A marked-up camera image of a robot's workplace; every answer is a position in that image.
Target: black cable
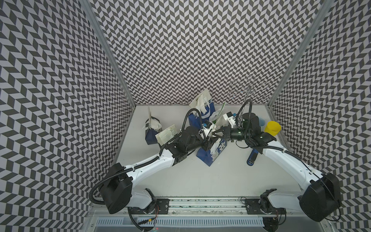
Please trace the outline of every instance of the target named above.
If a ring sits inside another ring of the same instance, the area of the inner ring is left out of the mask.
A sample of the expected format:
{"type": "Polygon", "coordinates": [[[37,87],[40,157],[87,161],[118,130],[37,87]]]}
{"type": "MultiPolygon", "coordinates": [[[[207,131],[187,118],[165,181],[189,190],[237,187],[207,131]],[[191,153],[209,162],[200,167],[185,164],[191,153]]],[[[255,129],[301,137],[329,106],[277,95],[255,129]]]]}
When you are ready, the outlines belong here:
{"type": "Polygon", "coordinates": [[[341,211],[340,211],[340,205],[339,205],[339,202],[335,199],[335,197],[332,195],[331,191],[328,189],[327,185],[322,181],[322,179],[320,179],[315,173],[313,173],[321,182],[322,184],[326,187],[327,191],[330,193],[332,199],[334,199],[334,201],[336,202],[336,204],[338,205],[338,210],[339,210],[339,217],[336,219],[336,220],[332,220],[332,219],[327,219],[325,218],[326,220],[329,220],[329,221],[332,221],[332,222],[338,222],[340,219],[341,219],[341,211]]]}
{"type": "Polygon", "coordinates": [[[242,204],[246,205],[245,203],[242,202],[242,198],[243,198],[243,197],[240,198],[240,202],[241,202],[242,204]]]}
{"type": "Polygon", "coordinates": [[[237,128],[240,128],[240,125],[239,125],[239,123],[238,123],[239,115],[240,115],[242,109],[245,107],[245,105],[246,105],[247,103],[250,103],[250,107],[249,107],[249,118],[248,118],[248,120],[250,120],[250,113],[251,113],[251,110],[252,110],[252,107],[253,107],[253,102],[249,99],[249,100],[246,100],[246,101],[243,103],[243,105],[241,106],[240,110],[238,111],[238,113],[237,113],[237,115],[236,115],[236,125],[237,125],[237,128]]]}
{"type": "Polygon", "coordinates": [[[143,227],[141,227],[140,225],[138,225],[137,222],[134,221],[133,216],[131,215],[130,207],[128,207],[128,213],[129,213],[129,217],[130,217],[131,222],[135,225],[136,228],[140,229],[141,231],[145,231],[145,232],[148,232],[148,231],[150,231],[150,230],[153,229],[153,227],[146,227],[146,228],[143,228],[143,227]]]}
{"type": "Polygon", "coordinates": [[[244,140],[245,140],[246,145],[248,145],[249,147],[259,146],[259,143],[257,143],[255,140],[253,140],[252,138],[247,138],[246,137],[246,132],[245,132],[245,135],[244,135],[244,140]]]}
{"type": "Polygon", "coordinates": [[[282,223],[279,223],[279,222],[281,221],[281,216],[279,217],[279,220],[278,220],[278,225],[279,225],[279,226],[285,223],[285,221],[286,221],[286,217],[287,217],[287,216],[286,216],[286,213],[285,213],[285,219],[283,220],[282,223]]]}
{"type": "Polygon", "coordinates": [[[196,150],[196,149],[194,149],[193,151],[189,152],[189,153],[187,154],[187,156],[189,156],[190,154],[192,154],[195,150],[196,150]]]}
{"type": "MultiPolygon", "coordinates": [[[[186,126],[186,122],[187,122],[188,116],[191,114],[192,111],[196,111],[196,113],[198,114],[198,118],[200,119],[200,127],[202,129],[201,113],[200,113],[200,111],[198,109],[192,108],[192,109],[188,110],[188,112],[187,112],[187,114],[186,114],[186,116],[184,118],[183,126],[182,126],[182,130],[181,131],[184,130],[184,128],[186,126]]],[[[204,130],[202,130],[202,135],[204,136],[203,141],[202,141],[204,143],[204,142],[206,142],[206,135],[205,135],[204,130]]]]}
{"type": "Polygon", "coordinates": [[[247,147],[240,147],[240,146],[238,146],[238,147],[239,148],[242,148],[242,149],[249,148],[249,146],[247,146],[247,147]]]}
{"type": "Polygon", "coordinates": [[[147,162],[145,162],[145,163],[143,163],[143,164],[139,164],[139,165],[135,166],[134,169],[133,169],[133,168],[125,169],[125,170],[122,170],[122,171],[120,171],[120,172],[117,172],[117,173],[115,173],[115,174],[113,174],[113,175],[111,175],[111,176],[109,176],[109,177],[104,178],[103,180],[99,181],[99,182],[98,182],[98,183],[97,183],[97,184],[96,184],[96,185],[95,185],[95,186],[90,190],[90,192],[89,192],[89,200],[90,200],[91,202],[93,202],[94,204],[105,205],[104,201],[102,201],[102,200],[97,200],[97,199],[94,198],[94,192],[97,190],[97,188],[99,188],[99,186],[101,186],[101,185],[102,185],[104,182],[106,182],[107,180],[110,180],[110,179],[112,179],[112,178],[115,178],[115,177],[117,177],[117,176],[119,176],[119,175],[122,175],[122,174],[124,174],[124,173],[127,173],[127,172],[130,172],[130,171],[133,171],[133,170],[139,169],[139,168],[141,168],[141,167],[147,166],[147,165],[153,163],[154,161],[158,160],[159,158],[160,158],[159,156],[156,156],[155,158],[153,158],[153,159],[150,160],[150,161],[147,161],[147,162]]]}
{"type": "Polygon", "coordinates": [[[164,148],[172,141],[174,141],[174,139],[178,138],[180,135],[182,134],[182,132],[179,132],[178,134],[176,134],[174,137],[172,137],[169,141],[167,141],[164,145],[161,146],[160,148],[160,152],[158,153],[158,156],[161,156],[162,152],[164,151],[164,148]]]}
{"type": "MultiPolygon", "coordinates": [[[[250,146],[251,148],[253,149],[259,149],[259,148],[266,148],[266,149],[275,149],[275,150],[279,150],[279,151],[284,151],[283,148],[281,147],[274,147],[274,146],[262,146],[262,147],[253,147],[253,146],[250,146]]],[[[290,156],[298,159],[300,162],[302,162],[304,164],[304,166],[308,169],[308,170],[311,170],[303,161],[302,159],[299,157],[299,156],[296,156],[295,154],[293,154],[292,152],[289,152],[288,150],[285,150],[285,153],[286,154],[289,154],[290,156]]],[[[329,221],[332,221],[332,222],[337,222],[341,219],[341,211],[340,211],[340,205],[339,203],[336,201],[335,197],[332,195],[331,191],[328,189],[327,185],[322,181],[321,178],[319,178],[315,173],[313,173],[321,182],[322,184],[324,185],[324,187],[327,189],[327,191],[330,193],[332,199],[337,203],[338,205],[338,210],[339,210],[339,217],[336,219],[336,220],[332,220],[332,219],[327,219],[325,218],[326,220],[329,220],[329,221]]]]}

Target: vent grille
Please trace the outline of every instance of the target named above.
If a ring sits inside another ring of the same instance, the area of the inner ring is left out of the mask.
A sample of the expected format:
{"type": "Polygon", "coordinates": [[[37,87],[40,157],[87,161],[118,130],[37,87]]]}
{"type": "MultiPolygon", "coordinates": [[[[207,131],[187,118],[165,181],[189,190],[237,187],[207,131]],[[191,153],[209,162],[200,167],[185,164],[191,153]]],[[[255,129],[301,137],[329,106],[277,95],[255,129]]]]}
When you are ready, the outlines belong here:
{"type": "MultiPolygon", "coordinates": [[[[139,222],[149,219],[140,217],[139,222]]],[[[153,226],[152,222],[141,226],[153,226]]],[[[129,217],[99,217],[96,226],[134,226],[129,217]]],[[[264,226],[263,219],[259,217],[159,217],[156,226],[161,227],[250,227],[264,226]]]]}

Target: white table surface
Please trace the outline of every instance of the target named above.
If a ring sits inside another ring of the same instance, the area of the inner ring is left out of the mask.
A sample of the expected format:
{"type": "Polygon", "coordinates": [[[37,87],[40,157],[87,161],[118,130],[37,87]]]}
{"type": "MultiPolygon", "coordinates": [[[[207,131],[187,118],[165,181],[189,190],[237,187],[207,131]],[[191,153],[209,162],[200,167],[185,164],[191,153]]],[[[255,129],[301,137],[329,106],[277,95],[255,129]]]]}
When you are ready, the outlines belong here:
{"type": "MultiPolygon", "coordinates": [[[[227,105],[223,112],[237,113],[240,107],[227,105]]],[[[151,114],[160,120],[163,129],[172,124],[180,129],[189,109],[189,106],[151,106],[151,114]]],[[[252,112],[263,118],[266,123],[270,121],[265,106],[253,105],[252,112]]],[[[117,162],[121,165],[136,163],[160,151],[158,144],[147,145],[145,141],[143,126],[147,119],[148,106],[137,106],[117,158],[117,162]]],[[[242,141],[238,144],[241,147],[246,146],[242,141]]],[[[265,190],[271,188],[281,191],[300,191],[296,181],[264,155],[258,154],[255,164],[248,166],[246,160],[251,149],[237,147],[236,141],[227,142],[227,147],[210,167],[196,157],[196,152],[182,162],[146,178],[138,186],[149,188],[158,197],[260,196],[265,190]]]]}

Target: blue cup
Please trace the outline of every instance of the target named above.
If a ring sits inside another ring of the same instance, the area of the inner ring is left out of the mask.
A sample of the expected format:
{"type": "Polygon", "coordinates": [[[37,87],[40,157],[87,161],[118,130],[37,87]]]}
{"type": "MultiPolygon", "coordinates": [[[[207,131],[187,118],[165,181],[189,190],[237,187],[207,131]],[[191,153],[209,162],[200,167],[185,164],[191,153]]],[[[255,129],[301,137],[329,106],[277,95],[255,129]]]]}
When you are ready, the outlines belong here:
{"type": "Polygon", "coordinates": [[[265,125],[265,120],[262,119],[261,117],[258,117],[259,118],[259,126],[263,127],[265,125]]]}

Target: black motor housing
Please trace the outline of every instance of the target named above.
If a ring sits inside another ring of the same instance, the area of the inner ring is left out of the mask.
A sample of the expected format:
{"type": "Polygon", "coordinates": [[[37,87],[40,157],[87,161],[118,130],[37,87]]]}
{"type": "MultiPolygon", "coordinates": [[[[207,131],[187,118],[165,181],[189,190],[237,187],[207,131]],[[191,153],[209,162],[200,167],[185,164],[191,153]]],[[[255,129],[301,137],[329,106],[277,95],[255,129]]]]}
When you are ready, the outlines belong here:
{"type": "Polygon", "coordinates": [[[316,222],[322,221],[341,206],[338,178],[328,173],[321,179],[313,182],[303,196],[298,197],[303,212],[316,222]]]}
{"type": "Polygon", "coordinates": [[[203,139],[198,133],[198,129],[192,126],[182,131],[180,137],[176,138],[165,148],[168,149],[174,158],[174,164],[183,161],[188,156],[188,152],[204,144],[203,139]]]}
{"type": "Polygon", "coordinates": [[[251,137],[254,137],[254,136],[257,136],[259,134],[261,134],[261,131],[260,131],[260,125],[259,125],[259,117],[256,116],[256,114],[254,113],[250,113],[250,122],[248,122],[248,119],[249,118],[249,113],[244,113],[242,115],[242,127],[243,129],[245,130],[246,127],[249,125],[249,129],[250,129],[250,133],[251,133],[251,137]]]}
{"type": "MultiPolygon", "coordinates": [[[[114,164],[109,168],[108,173],[104,178],[114,175],[124,169],[125,167],[121,166],[120,163],[114,164]]],[[[129,203],[131,198],[131,189],[131,178],[128,177],[126,173],[116,178],[112,178],[102,184],[99,192],[110,214],[117,213],[129,203]]]]}

